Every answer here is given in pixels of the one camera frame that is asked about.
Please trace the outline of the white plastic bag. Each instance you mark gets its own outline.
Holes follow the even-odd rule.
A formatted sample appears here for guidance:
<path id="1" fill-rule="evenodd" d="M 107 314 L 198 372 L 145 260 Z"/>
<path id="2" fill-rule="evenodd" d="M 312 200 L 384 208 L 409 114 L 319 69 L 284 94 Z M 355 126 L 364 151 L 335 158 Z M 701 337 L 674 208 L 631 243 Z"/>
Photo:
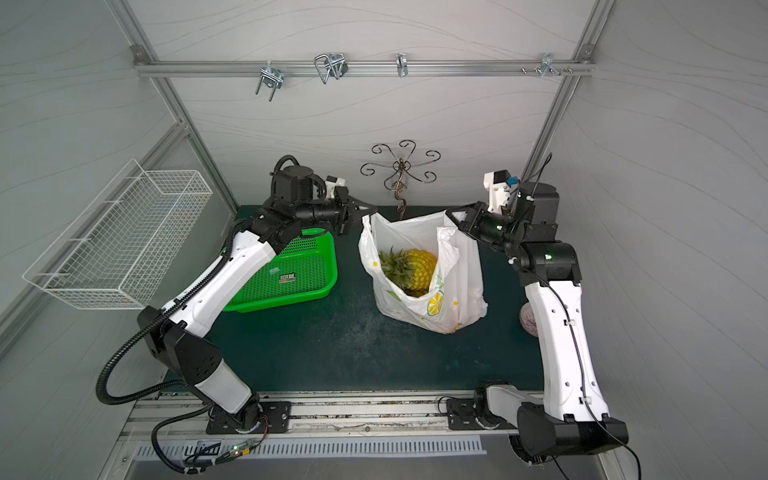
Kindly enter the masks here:
<path id="1" fill-rule="evenodd" d="M 384 275 L 379 252 L 391 248 L 426 250 L 437 257 L 425 295 L 408 296 Z M 366 217 L 358 249 L 382 314 L 441 334 L 454 333 L 486 315 L 477 242 L 460 232 L 445 213 L 397 222 L 380 214 Z"/>

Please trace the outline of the pineapple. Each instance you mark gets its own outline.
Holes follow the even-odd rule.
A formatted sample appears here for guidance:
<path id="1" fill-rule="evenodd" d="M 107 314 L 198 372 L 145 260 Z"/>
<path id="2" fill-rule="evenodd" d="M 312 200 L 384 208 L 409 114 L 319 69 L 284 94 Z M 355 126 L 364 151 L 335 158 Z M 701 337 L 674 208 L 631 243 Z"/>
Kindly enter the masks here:
<path id="1" fill-rule="evenodd" d="M 437 257 L 426 250 L 380 251 L 384 275 L 408 296 L 417 298 L 429 291 Z"/>

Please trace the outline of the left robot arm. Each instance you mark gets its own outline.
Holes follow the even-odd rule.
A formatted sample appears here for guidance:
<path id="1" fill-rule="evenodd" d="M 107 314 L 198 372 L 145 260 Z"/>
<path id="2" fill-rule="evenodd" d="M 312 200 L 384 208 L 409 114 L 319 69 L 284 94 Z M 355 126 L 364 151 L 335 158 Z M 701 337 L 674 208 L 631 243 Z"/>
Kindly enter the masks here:
<path id="1" fill-rule="evenodd" d="M 206 336 L 224 307 L 291 241 L 311 227 L 342 234 L 376 207 L 351 196 L 338 182 L 326 183 L 305 166 L 277 167 L 270 197 L 259 211 L 231 230 L 222 256 L 161 309 L 148 307 L 148 345 L 153 356 L 183 386 L 213 408 L 230 430 L 259 429 L 259 396 L 227 365 Z"/>

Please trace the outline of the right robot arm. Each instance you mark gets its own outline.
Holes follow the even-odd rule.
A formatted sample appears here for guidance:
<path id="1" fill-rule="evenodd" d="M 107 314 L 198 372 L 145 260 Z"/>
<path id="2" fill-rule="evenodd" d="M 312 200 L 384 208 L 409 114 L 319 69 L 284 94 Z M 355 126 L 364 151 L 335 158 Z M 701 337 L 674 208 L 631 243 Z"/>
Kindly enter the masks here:
<path id="1" fill-rule="evenodd" d="M 544 390 L 537 400 L 512 385 L 489 385 L 479 416 L 515 426 L 513 449 L 534 464 L 627 447 L 627 426 L 611 415 L 592 365 L 578 255 L 557 238 L 556 188 L 507 180 L 485 188 L 488 201 L 446 214 L 468 237 L 505 254 L 518 273 L 536 322 Z"/>

